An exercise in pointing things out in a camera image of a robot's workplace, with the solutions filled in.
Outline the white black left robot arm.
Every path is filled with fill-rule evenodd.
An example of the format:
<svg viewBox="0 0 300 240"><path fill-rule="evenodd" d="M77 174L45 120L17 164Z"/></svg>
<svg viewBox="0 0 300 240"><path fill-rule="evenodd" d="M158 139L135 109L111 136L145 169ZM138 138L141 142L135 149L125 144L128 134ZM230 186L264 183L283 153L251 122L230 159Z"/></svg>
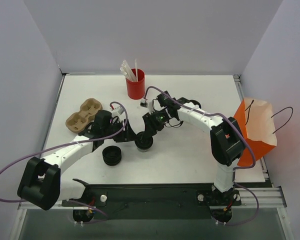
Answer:
<svg viewBox="0 0 300 240"><path fill-rule="evenodd" d="M17 195L46 211L56 202L65 200L75 200L85 206L92 199L86 183L78 179L64 181L62 174L106 140L122 143L134 141L135 138L124 107L100 110L94 121L71 142L43 158L32 157L28 160Z"/></svg>

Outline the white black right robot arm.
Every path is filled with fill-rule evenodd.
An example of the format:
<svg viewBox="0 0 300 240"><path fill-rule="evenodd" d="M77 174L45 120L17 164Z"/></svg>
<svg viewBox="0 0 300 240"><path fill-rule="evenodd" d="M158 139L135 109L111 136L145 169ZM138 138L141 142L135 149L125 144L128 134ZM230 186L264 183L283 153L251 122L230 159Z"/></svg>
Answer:
<svg viewBox="0 0 300 240"><path fill-rule="evenodd" d="M148 150L153 144L153 136L168 126L171 119L181 124L188 123L209 134L211 152L217 161L217 173L213 183L211 197L217 204L223 204L230 197L229 191L234 188L235 171L246 146L240 139L240 127L233 117L223 119L220 116L209 116L201 109L199 102L184 97L170 98L167 91L156 97L161 110L155 110L146 99L140 106L148 109L142 116L144 131L137 134L135 144L139 149Z"/></svg>

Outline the black cup lid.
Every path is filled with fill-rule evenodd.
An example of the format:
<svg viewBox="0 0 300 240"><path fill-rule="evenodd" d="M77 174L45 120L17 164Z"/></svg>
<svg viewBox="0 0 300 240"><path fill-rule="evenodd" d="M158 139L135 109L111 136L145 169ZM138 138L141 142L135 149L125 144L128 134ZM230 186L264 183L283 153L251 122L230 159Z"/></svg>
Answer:
<svg viewBox="0 0 300 240"><path fill-rule="evenodd" d="M153 137L149 139L144 139L143 135L144 131L141 131L136 135L136 140L134 141L136 147L144 149L151 148L154 142Z"/></svg>

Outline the black paper coffee cup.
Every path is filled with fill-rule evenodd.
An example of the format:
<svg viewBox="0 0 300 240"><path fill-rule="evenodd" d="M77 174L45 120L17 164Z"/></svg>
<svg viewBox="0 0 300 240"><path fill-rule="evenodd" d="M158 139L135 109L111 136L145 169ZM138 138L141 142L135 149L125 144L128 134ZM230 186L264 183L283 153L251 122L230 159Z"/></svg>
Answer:
<svg viewBox="0 0 300 240"><path fill-rule="evenodd" d="M150 148L137 148L140 152L144 153L150 150Z"/></svg>

